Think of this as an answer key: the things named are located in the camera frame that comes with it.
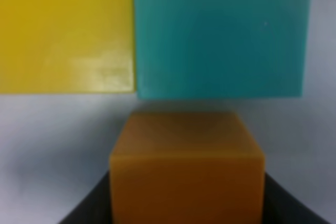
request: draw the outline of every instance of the yellow cube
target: yellow cube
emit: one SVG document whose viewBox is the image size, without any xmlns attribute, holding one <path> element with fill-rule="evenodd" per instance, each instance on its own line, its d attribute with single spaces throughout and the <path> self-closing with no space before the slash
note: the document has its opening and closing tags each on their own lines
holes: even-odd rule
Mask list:
<svg viewBox="0 0 336 224">
<path fill-rule="evenodd" d="M 134 91 L 133 0 L 0 0 L 0 93 Z"/>
<path fill-rule="evenodd" d="M 264 154 L 234 113 L 136 113 L 110 156 L 117 224 L 260 224 Z"/>
</svg>

